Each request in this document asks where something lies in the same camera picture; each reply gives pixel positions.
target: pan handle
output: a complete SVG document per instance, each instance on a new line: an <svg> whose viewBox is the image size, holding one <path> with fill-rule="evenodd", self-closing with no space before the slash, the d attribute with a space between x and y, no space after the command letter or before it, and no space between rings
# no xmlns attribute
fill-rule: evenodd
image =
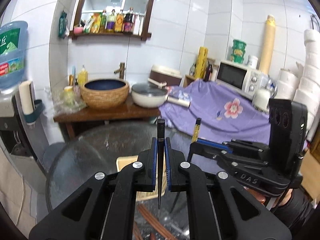
<svg viewBox="0 0 320 240"><path fill-rule="evenodd" d="M165 87L167 85L167 82L163 82L163 83L159 83L151 78L148 78L148 82L158 86L158 88L162 88L162 87Z"/></svg>
<svg viewBox="0 0 320 240"><path fill-rule="evenodd" d="M170 102L170 103L173 103L173 104L176 104L176 105L179 105L179 106L184 106L184 107L187 107L189 108L190 107L190 101L186 101L186 100L182 100L182 99L177 99L177 98L174 98L174 97L167 97L167 101Z"/></svg>

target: black sleeve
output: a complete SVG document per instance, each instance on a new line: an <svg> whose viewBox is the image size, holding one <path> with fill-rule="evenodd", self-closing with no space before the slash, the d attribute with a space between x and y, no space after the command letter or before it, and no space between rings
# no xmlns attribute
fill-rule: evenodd
<svg viewBox="0 0 320 240"><path fill-rule="evenodd" d="M295 236L313 212L313 207L300 189L294 189L290 200L278 207L274 215L284 223Z"/></svg>

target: round sink basin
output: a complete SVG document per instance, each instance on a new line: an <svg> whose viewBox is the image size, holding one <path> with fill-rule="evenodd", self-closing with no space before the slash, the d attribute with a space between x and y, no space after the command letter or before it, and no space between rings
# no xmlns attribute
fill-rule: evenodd
<svg viewBox="0 0 320 240"><path fill-rule="evenodd" d="M97 79L81 87L83 100L89 107L108 109L122 104L129 94L129 83L123 79Z"/></svg>

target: pink flower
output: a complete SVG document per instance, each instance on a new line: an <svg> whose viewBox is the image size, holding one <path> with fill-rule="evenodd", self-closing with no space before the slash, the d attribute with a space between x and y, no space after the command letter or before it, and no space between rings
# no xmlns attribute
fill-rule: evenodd
<svg viewBox="0 0 320 240"><path fill-rule="evenodd" d="M224 109L226 109L226 112L224 113L226 118L229 118L231 116L232 119L236 119L238 117L238 114L242 113L243 107L240 106L240 100L238 98L235 98L233 102L228 102L224 105Z"/></svg>

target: silver screw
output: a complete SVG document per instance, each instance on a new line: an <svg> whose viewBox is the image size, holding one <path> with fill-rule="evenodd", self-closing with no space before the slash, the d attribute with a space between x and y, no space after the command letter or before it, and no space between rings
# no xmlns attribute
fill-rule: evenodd
<svg viewBox="0 0 320 240"><path fill-rule="evenodd" d="M138 168L141 168L142 167L142 162L135 162L135 163L132 163L132 166L134 167L134 168L136 168L136 169L138 169Z"/></svg>
<svg viewBox="0 0 320 240"><path fill-rule="evenodd" d="M187 168L190 167L190 163L188 163L188 162L182 162L182 163L180 163L180 166L181 166L182 168L184 168L184 169L187 169Z"/></svg>
<svg viewBox="0 0 320 240"><path fill-rule="evenodd" d="M228 177L228 174L226 172L222 171L222 172L218 173L218 177L220 179L226 179Z"/></svg>
<svg viewBox="0 0 320 240"><path fill-rule="evenodd" d="M100 179L103 179L104 178L104 173L103 172L98 172L98 173L96 173L95 174L95 178L97 179L97 180L100 180Z"/></svg>

